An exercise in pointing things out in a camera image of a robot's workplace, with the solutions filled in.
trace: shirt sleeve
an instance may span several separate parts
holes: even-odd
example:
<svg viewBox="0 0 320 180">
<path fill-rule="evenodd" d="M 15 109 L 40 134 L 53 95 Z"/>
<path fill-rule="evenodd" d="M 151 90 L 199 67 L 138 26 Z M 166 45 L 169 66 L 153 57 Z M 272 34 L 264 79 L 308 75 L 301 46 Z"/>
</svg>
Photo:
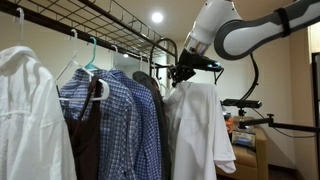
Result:
<svg viewBox="0 0 320 180">
<path fill-rule="evenodd" d="M 223 118 L 223 112 L 220 100 L 216 94 L 215 87 L 208 95 L 209 119 L 210 119 L 210 136 L 213 140 L 213 160 L 215 164 L 226 173 L 233 173 L 236 168 L 234 165 L 235 155 L 229 140 L 227 128 Z"/>
<path fill-rule="evenodd" d="M 128 179 L 136 179 L 136 174 L 134 171 L 134 163 L 135 157 L 138 152 L 138 121 L 139 115 L 137 111 L 136 104 L 133 99 L 127 99 L 127 104 L 125 107 L 125 120 L 127 122 L 127 131 L 126 131 L 126 141 L 127 141 L 127 149 L 126 149 L 126 164 L 125 170 L 127 171 Z"/>
<path fill-rule="evenodd" d="M 156 109 L 154 102 L 152 100 L 151 94 L 149 94 L 148 99 L 148 105 L 149 107 L 146 107 L 148 109 L 149 114 L 149 122 L 148 122 L 148 129 L 150 137 L 147 137 L 146 145 L 146 151 L 148 152 L 147 158 L 150 158 L 148 161 L 148 165 L 150 165 L 148 168 L 150 169 L 149 172 L 151 172 L 150 176 L 155 179 L 161 179 L 161 145 L 160 145 L 160 132 L 159 132 L 159 121 L 156 114 Z"/>
<path fill-rule="evenodd" d="M 54 81 L 44 81 L 45 89 L 35 91 L 34 111 L 12 116 L 10 131 L 14 133 L 9 135 L 8 145 L 10 180 L 77 179 Z"/>
<path fill-rule="evenodd" d="M 45 178 L 42 179 L 76 180 L 69 132 L 54 84 L 49 81 L 47 94 L 43 95 L 45 101 L 39 139 L 42 167 L 39 171 L 45 171 Z"/>
</svg>

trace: clothing rack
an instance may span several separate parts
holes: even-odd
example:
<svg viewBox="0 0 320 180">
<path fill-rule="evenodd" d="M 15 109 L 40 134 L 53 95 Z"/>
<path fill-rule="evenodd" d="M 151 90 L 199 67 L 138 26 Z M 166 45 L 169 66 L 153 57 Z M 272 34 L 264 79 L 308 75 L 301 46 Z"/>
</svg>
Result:
<svg viewBox="0 0 320 180">
<path fill-rule="evenodd" d="M 139 60 L 142 55 L 147 62 L 153 46 L 154 57 L 176 57 L 172 43 L 157 43 L 161 35 L 114 0 L 0 0 L 0 11 L 12 16 L 19 17 L 19 7 L 30 22 L 70 36 L 75 29 L 79 39 L 91 42 L 93 36 L 98 46 L 115 50 L 115 45 L 119 53 Z"/>
<path fill-rule="evenodd" d="M 178 48 L 177 48 L 177 44 L 172 40 L 172 39 L 169 39 L 169 38 L 161 38 L 161 39 L 159 39 L 157 42 L 156 42 L 156 44 L 160 44 L 161 42 L 168 42 L 168 43 L 170 43 L 171 44 L 171 46 L 172 46 L 172 50 L 174 51 L 174 55 L 173 55 L 173 57 L 174 57 L 174 65 L 176 65 L 177 63 L 178 63 Z M 154 52 L 155 52 L 155 50 L 156 50 L 156 46 L 155 45 L 153 45 L 152 47 L 151 47 L 151 50 L 150 50 L 150 64 L 149 64 L 149 75 L 151 76 L 151 74 L 152 74 L 152 60 L 153 60 L 153 54 L 154 54 Z M 161 68 L 169 68 L 169 67 L 171 67 L 171 66 L 163 66 L 163 65 L 160 65 L 160 64 L 156 64 L 156 63 L 153 63 L 154 65 L 156 65 L 156 67 L 155 67 L 155 69 L 156 69 L 156 76 L 157 76 L 157 78 L 158 79 L 160 79 L 159 77 L 158 77 L 158 74 L 159 74 L 159 69 L 161 69 Z"/>
</svg>

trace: garment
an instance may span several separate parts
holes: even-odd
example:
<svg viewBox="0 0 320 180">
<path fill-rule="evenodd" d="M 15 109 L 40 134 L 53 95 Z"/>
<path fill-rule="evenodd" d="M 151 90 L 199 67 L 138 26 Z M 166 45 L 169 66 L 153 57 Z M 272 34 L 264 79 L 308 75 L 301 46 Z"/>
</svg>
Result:
<svg viewBox="0 0 320 180">
<path fill-rule="evenodd" d="M 0 52 L 0 179 L 76 180 L 55 80 L 28 47 Z"/>
<path fill-rule="evenodd" d="M 106 70 L 91 71 L 109 85 L 110 94 L 100 102 L 100 180 L 137 179 L 134 162 L 138 150 L 138 113 L 131 92 Z M 85 98 L 88 74 L 78 69 L 72 79 L 60 89 L 61 97 Z M 61 101 L 66 117 L 76 119 L 83 102 Z M 92 106 L 89 103 L 84 119 Z"/>
<path fill-rule="evenodd" d="M 111 70 L 119 82 L 132 93 L 141 118 L 141 146 L 136 157 L 135 172 L 138 179 L 161 179 L 161 149 L 158 118 L 151 92 L 128 78 L 120 70 Z"/>
<path fill-rule="evenodd" d="M 94 76 L 90 82 L 87 97 L 77 119 L 68 119 L 68 132 L 72 145 L 78 180 L 97 180 L 100 157 L 100 101 L 93 101 L 88 119 L 82 117 L 88 106 L 91 94 L 101 96 L 99 77 Z"/>
<path fill-rule="evenodd" d="M 215 164 L 235 171 L 235 156 L 214 85 L 183 82 L 166 103 L 172 178 L 215 180 Z"/>
<path fill-rule="evenodd" d="M 153 79 L 142 71 L 133 73 L 132 78 L 148 88 L 151 92 L 159 124 L 160 142 L 161 142 L 161 161 L 162 161 L 162 180 L 171 179 L 171 159 L 168 145 L 168 129 L 164 114 L 164 103 L 158 87 L 156 87 Z"/>
</svg>

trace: wall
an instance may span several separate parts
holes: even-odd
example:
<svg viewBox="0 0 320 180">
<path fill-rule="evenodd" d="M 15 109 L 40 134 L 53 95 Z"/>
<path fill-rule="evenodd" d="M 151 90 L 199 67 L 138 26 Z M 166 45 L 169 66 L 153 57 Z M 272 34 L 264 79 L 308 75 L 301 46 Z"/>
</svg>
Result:
<svg viewBox="0 0 320 180">
<path fill-rule="evenodd" d="M 314 126 L 311 57 L 308 29 L 290 36 L 293 123 Z M 314 134 L 295 131 L 295 136 Z M 295 139 L 296 169 L 302 179 L 316 180 L 317 156 L 315 138 Z"/>
<path fill-rule="evenodd" d="M 48 68 L 54 77 L 57 77 L 61 70 L 73 57 L 73 38 L 48 28 L 25 21 L 24 39 L 20 40 L 19 24 L 13 23 L 13 17 L 0 12 L 0 51 L 18 44 L 30 47 L 38 56 L 42 64 Z M 77 40 L 78 53 L 76 61 L 85 66 L 93 57 L 93 44 Z M 101 69 L 111 69 L 113 60 L 117 59 L 119 69 L 125 71 L 131 77 L 134 71 L 139 70 L 139 61 L 133 58 L 123 58 L 121 54 L 116 54 L 105 48 L 97 46 L 94 65 Z M 166 63 L 166 56 L 160 57 L 162 63 Z M 147 63 L 143 63 L 143 71 L 149 73 Z M 58 81 L 59 87 L 63 86 L 72 78 L 74 71 L 78 67 L 71 66 L 61 76 Z"/>
<path fill-rule="evenodd" d="M 320 22 L 309 27 L 311 52 L 320 52 Z"/>
<path fill-rule="evenodd" d="M 291 1 L 235 1 L 235 6 L 245 20 L 263 16 L 274 9 L 282 7 Z M 292 124 L 292 95 L 291 95 L 291 70 L 289 38 L 278 39 L 267 43 L 254 52 L 254 57 L 259 66 L 260 80 L 249 99 L 261 100 L 263 106 L 258 110 L 266 116 L 267 113 L 275 114 L 276 122 Z M 178 42 L 179 53 L 183 48 L 183 41 Z M 239 61 L 225 61 L 218 57 L 212 48 L 206 56 L 218 60 L 225 71 L 217 84 L 217 91 L 221 100 L 226 98 L 241 98 L 249 89 L 254 71 L 250 59 L 244 58 Z M 214 83 L 212 72 L 196 71 L 197 74 L 190 79 L 193 82 Z M 238 109 L 227 108 L 233 115 L 238 115 Z M 246 109 L 248 116 L 260 118 L 257 113 Z M 275 130 L 262 125 L 268 136 L 269 163 L 295 168 L 294 141 L 283 136 Z M 283 132 L 293 135 L 292 131 Z"/>
</svg>

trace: shirt collar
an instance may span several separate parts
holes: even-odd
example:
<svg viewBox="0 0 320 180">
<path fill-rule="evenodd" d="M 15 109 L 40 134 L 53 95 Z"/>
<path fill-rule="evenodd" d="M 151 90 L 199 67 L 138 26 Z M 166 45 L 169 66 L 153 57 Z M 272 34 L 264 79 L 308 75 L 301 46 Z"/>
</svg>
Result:
<svg viewBox="0 0 320 180">
<path fill-rule="evenodd" d="M 127 77 L 126 74 L 123 71 L 118 70 L 118 69 L 112 69 L 109 72 L 111 74 L 115 75 L 115 76 L 125 76 L 125 77 Z"/>
<path fill-rule="evenodd" d="M 8 67 L 17 66 L 19 61 L 24 60 L 24 58 L 21 58 L 22 56 L 38 59 L 30 48 L 14 46 L 0 52 L 0 70 L 7 70 Z"/>
<path fill-rule="evenodd" d="M 91 71 L 94 75 L 99 76 L 99 78 L 106 80 L 108 78 L 116 79 L 116 77 L 111 74 L 110 71 L 105 69 L 96 69 Z M 72 79 L 80 82 L 88 82 L 90 75 L 85 72 L 83 69 L 77 69 L 75 73 L 73 74 Z"/>
<path fill-rule="evenodd" d="M 143 81 L 151 82 L 152 81 L 152 78 L 148 74 L 146 74 L 145 72 L 142 72 L 142 71 L 134 72 L 132 77 L 134 80 L 136 80 L 138 82 L 143 82 Z"/>
<path fill-rule="evenodd" d="M 166 104 L 171 106 L 173 104 L 179 103 L 183 100 L 183 97 L 188 92 L 188 89 L 191 86 L 191 82 L 181 82 L 177 85 L 176 90 L 173 94 L 166 100 Z"/>
</svg>

